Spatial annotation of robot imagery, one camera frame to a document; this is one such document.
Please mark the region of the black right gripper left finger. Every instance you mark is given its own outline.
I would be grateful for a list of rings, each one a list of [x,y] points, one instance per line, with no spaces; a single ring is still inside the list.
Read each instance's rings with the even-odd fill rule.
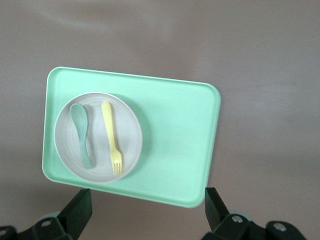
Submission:
[[[23,231],[22,239],[77,240],[92,213],[91,190],[81,189],[58,214],[48,215]]]

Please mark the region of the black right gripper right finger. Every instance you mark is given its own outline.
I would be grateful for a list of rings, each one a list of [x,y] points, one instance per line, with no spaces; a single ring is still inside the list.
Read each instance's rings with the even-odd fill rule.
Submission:
[[[211,231],[205,240],[254,240],[251,222],[240,214],[231,214],[214,187],[205,189],[205,215]]]

